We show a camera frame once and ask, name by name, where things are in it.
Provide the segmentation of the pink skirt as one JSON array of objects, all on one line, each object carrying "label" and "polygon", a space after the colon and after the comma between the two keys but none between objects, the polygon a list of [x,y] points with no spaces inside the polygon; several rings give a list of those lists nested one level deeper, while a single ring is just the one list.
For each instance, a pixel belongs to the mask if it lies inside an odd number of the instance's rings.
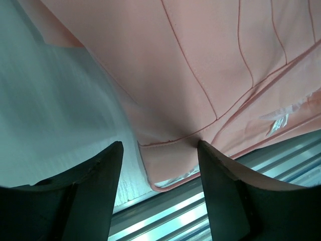
[{"label": "pink skirt", "polygon": [[148,182],[197,177],[320,129],[320,1],[20,1],[44,41],[84,47],[114,84]]}]

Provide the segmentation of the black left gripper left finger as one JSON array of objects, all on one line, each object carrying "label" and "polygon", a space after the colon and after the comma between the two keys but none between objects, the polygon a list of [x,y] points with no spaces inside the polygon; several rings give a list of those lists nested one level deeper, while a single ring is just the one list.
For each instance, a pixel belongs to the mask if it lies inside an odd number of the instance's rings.
[{"label": "black left gripper left finger", "polygon": [[107,240],[123,144],[35,185],[1,188],[1,240]]}]

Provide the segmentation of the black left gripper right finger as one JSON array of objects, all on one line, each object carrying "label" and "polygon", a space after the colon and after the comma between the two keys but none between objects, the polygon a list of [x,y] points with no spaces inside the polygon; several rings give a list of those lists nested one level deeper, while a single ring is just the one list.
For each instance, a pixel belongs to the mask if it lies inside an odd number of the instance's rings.
[{"label": "black left gripper right finger", "polygon": [[213,240],[320,240],[320,186],[260,174],[198,142]]}]

